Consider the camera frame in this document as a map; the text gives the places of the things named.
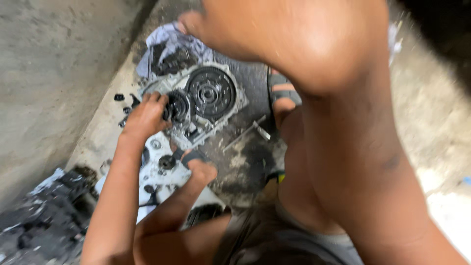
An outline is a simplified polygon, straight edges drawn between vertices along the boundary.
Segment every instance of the hand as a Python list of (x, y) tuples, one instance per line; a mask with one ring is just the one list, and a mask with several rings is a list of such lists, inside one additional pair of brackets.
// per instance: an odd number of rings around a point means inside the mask
[(167, 95), (161, 96), (159, 92), (144, 94), (139, 106), (129, 115), (122, 133), (146, 141), (161, 130), (170, 128), (172, 123), (162, 118), (167, 103), (169, 103)]
[(204, 15), (180, 16), (182, 32), (232, 58), (268, 64), (302, 92), (356, 79), (377, 47), (388, 54), (383, 0), (203, 0), (203, 6)]

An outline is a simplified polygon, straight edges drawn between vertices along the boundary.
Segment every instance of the gray shorts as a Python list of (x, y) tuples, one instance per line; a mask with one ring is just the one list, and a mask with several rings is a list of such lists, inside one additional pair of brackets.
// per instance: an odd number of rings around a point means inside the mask
[(213, 263), (363, 265), (347, 234), (310, 233), (280, 203), (233, 216)]

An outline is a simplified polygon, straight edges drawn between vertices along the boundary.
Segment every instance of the man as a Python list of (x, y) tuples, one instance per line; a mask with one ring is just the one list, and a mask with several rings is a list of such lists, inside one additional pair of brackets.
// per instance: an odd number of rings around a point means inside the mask
[(272, 71), (274, 116), (288, 146), (279, 203), (179, 232), (217, 175), (193, 159), (188, 183), (136, 226), (144, 143), (170, 126), (162, 120), (168, 98), (145, 95), (118, 140), (83, 264), (466, 264), (430, 219), (397, 136), (384, 1), (203, 5), (204, 15), (180, 17), (183, 32), (266, 63), (294, 85)]

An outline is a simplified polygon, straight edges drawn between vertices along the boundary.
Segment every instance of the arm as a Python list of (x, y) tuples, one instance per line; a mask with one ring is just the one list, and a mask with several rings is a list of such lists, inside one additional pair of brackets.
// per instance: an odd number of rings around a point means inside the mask
[(146, 94), (129, 116), (90, 222), (82, 264), (134, 263), (132, 247), (142, 151), (150, 136), (170, 125), (162, 120), (167, 103), (166, 95)]
[(184, 31), (230, 56), (265, 62), (296, 86), (313, 187), (365, 263), (466, 264), (428, 216), (397, 136), (384, 1), (206, 0), (204, 7), (205, 16), (180, 18)]

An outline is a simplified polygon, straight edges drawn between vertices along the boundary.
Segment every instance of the sandal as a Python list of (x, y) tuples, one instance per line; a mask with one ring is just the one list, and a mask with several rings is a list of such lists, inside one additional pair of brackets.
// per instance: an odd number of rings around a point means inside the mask
[(270, 94), (271, 105), (275, 103), (278, 99), (281, 98), (289, 98), (291, 99), (296, 106), (302, 105), (302, 100), (296, 90), (278, 90), (272, 91), (272, 87), (281, 84), (291, 84), (291, 82), (286, 78), (286, 76), (278, 73), (272, 74), (272, 68), (268, 67), (268, 77), (267, 77), (267, 84), (268, 84), (268, 91)]
[(195, 149), (191, 150), (191, 152), (186, 154), (183, 157), (183, 159), (181, 159), (181, 157), (183, 156), (184, 153), (185, 153), (185, 151), (183, 151), (180, 148), (177, 148), (177, 150), (175, 150), (175, 152), (173, 152), (172, 157), (175, 158), (175, 160), (181, 161), (183, 166), (186, 167), (187, 169), (189, 169), (188, 168), (188, 162), (190, 162), (191, 160), (194, 160), (194, 159), (199, 159), (199, 160), (201, 160), (205, 163), (209, 162), (209, 159), (205, 155), (203, 155), (201, 152), (199, 152), (198, 150), (195, 150)]

